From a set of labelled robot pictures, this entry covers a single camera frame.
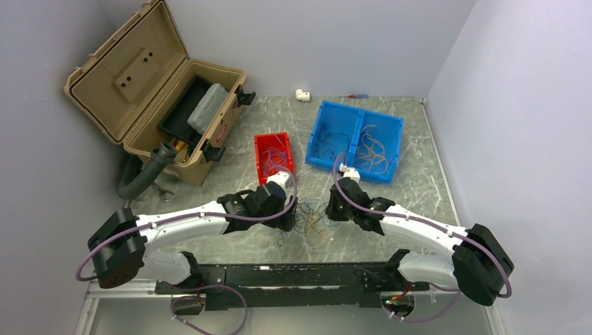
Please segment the white pipe elbow fitting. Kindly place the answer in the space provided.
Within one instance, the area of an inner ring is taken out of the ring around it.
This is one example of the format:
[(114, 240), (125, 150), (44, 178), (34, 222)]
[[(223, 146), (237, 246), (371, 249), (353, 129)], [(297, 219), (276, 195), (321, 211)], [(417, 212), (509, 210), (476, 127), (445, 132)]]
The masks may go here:
[(297, 89), (295, 91), (295, 97), (298, 101), (309, 102), (311, 100), (311, 94), (303, 89)]

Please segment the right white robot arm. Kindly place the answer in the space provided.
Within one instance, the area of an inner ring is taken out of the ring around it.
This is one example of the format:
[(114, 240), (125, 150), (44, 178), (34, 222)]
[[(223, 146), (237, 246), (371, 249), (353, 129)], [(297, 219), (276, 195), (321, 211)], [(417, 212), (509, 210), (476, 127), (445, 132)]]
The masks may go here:
[(512, 296), (515, 266), (493, 232), (480, 224), (448, 225), (415, 214), (392, 200), (370, 198), (351, 178), (334, 182), (329, 218), (352, 221), (363, 231), (401, 237), (430, 251), (397, 251), (388, 262), (385, 282), (394, 290), (425, 282), (458, 289), (473, 302), (491, 306)]

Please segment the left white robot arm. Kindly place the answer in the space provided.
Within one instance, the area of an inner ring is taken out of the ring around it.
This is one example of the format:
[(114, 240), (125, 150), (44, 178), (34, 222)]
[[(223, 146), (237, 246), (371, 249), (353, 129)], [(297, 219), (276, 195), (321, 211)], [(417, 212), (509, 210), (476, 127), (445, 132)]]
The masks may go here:
[(272, 181), (166, 214), (136, 215), (130, 208), (118, 209), (89, 238), (85, 260), (94, 266), (92, 279), (102, 289), (141, 278), (165, 281), (190, 293), (202, 280), (198, 261), (190, 252), (166, 253), (164, 247), (243, 232), (257, 224), (289, 232), (296, 204), (297, 195), (288, 195), (285, 185)]

